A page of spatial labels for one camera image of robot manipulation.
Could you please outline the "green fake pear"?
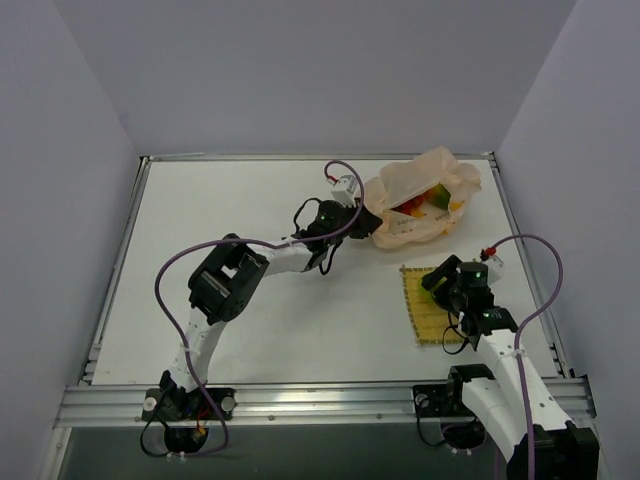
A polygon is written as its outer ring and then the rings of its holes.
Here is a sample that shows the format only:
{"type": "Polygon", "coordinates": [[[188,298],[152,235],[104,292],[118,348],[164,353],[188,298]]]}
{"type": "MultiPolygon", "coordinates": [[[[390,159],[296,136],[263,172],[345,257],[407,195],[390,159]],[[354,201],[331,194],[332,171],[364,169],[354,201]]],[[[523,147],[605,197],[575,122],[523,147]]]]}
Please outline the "green fake pear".
{"type": "Polygon", "coordinates": [[[419,281],[418,286],[420,287],[420,291],[421,293],[428,298],[431,302],[435,303],[436,302],[436,297],[434,296],[434,290],[436,289],[436,287],[438,286],[438,283],[435,282],[430,282],[427,281],[425,278],[422,278],[419,281]]]}

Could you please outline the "red fake fruit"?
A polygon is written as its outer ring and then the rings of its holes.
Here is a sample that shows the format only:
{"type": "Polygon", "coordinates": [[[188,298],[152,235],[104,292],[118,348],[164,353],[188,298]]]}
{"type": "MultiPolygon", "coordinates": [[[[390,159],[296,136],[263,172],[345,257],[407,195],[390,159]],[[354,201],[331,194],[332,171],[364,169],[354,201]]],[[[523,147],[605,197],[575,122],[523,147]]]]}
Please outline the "red fake fruit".
{"type": "Polygon", "coordinates": [[[420,218],[424,215],[421,211],[423,202],[424,198],[422,196],[417,196],[399,205],[396,210],[404,215],[420,218]]]}

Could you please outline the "translucent plastic bag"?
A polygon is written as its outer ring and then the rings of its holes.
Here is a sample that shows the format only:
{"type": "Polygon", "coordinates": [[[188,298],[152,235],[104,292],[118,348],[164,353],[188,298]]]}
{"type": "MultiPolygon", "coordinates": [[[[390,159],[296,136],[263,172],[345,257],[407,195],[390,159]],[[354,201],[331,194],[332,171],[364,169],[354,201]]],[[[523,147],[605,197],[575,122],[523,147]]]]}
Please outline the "translucent plastic bag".
{"type": "Polygon", "coordinates": [[[432,149],[410,161],[389,163],[364,185],[365,207],[381,218],[381,226],[372,234],[373,242],[389,250],[448,235],[460,222],[473,196],[481,190],[478,168],[458,161],[445,147],[432,149]],[[451,194],[447,210],[431,205],[425,196],[438,184],[451,194]],[[417,196],[424,198],[422,217],[407,216],[396,210],[417,196]]]}

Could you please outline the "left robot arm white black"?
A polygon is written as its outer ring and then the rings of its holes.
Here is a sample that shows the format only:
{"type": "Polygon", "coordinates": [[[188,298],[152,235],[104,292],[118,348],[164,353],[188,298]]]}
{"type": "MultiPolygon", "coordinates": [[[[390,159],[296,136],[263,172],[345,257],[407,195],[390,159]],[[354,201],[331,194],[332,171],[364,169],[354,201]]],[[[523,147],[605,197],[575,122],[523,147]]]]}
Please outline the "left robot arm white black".
{"type": "Polygon", "coordinates": [[[296,228],[289,237],[269,243],[229,233],[172,257],[175,262],[199,249],[211,249],[187,283],[189,305],[199,313],[179,331],[180,351],[162,374],[159,386],[167,393],[166,408],[179,419],[190,419],[200,411],[198,388],[207,381],[221,334],[246,309],[264,278],[314,269],[325,274],[344,239],[366,239],[381,225],[382,220],[361,202],[345,206],[323,200],[313,222],[296,228]]]}

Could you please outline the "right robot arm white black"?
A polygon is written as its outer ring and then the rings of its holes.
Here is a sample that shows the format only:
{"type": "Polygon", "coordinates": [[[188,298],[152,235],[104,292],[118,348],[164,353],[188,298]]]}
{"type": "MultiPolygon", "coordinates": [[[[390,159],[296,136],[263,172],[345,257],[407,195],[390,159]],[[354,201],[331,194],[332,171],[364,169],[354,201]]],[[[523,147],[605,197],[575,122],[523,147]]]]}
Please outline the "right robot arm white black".
{"type": "Polygon", "coordinates": [[[560,406],[531,362],[511,313],[496,304],[487,261],[452,255],[421,286],[456,318],[477,364],[449,370],[444,400],[472,414],[505,458],[509,479],[595,479],[600,444],[560,406]]]}

